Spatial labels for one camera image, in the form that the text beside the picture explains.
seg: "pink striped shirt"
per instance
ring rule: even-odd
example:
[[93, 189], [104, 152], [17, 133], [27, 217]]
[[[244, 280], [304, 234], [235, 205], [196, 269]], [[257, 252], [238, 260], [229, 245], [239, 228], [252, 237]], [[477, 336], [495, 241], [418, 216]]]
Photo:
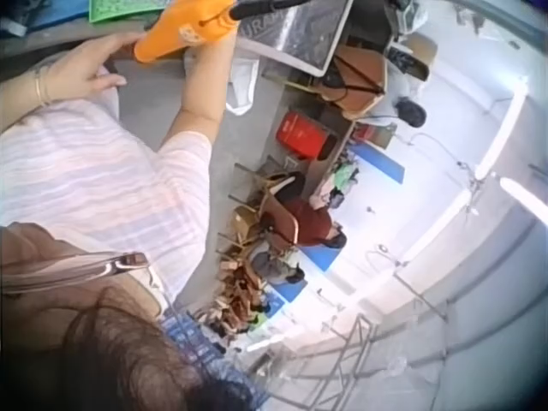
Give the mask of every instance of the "pink striped shirt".
[[175, 299], [205, 251], [210, 157], [211, 143], [194, 132], [153, 152], [118, 123], [115, 89], [52, 104], [0, 138], [0, 223], [146, 253]]

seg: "bracelet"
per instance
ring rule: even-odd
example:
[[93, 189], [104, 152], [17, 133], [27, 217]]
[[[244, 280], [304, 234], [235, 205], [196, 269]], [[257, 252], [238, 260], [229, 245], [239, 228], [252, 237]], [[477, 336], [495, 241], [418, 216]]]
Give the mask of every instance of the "bracelet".
[[36, 89], [36, 95], [38, 96], [39, 104], [41, 107], [45, 107], [46, 105], [49, 105], [51, 103], [50, 96], [48, 96], [47, 89], [45, 89], [42, 81], [41, 71], [43, 68], [44, 66], [38, 67], [34, 71], [34, 88]]

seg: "orange handle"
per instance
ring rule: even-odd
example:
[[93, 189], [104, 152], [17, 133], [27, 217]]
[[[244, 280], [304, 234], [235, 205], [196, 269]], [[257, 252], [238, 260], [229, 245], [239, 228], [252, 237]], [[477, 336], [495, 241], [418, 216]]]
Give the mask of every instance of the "orange handle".
[[215, 41], [237, 27], [229, 16], [234, 0], [179, 0], [170, 5], [134, 47], [135, 58], [149, 63], [183, 47]]

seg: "green paper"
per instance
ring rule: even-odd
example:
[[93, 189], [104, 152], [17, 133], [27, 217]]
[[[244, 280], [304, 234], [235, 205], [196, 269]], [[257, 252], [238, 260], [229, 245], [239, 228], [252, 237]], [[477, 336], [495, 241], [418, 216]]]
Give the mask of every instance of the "green paper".
[[109, 19], [159, 11], [171, 0], [89, 0], [89, 21], [98, 23]]

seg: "white bag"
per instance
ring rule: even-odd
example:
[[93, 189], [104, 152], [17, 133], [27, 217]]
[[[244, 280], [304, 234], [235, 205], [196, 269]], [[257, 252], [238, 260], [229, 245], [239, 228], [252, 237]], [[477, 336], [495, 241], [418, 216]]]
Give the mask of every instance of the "white bag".
[[[187, 73], [193, 65], [194, 54], [192, 52], [185, 53], [185, 70]], [[241, 116], [251, 109], [258, 74], [258, 58], [234, 56], [227, 89], [226, 110]]]

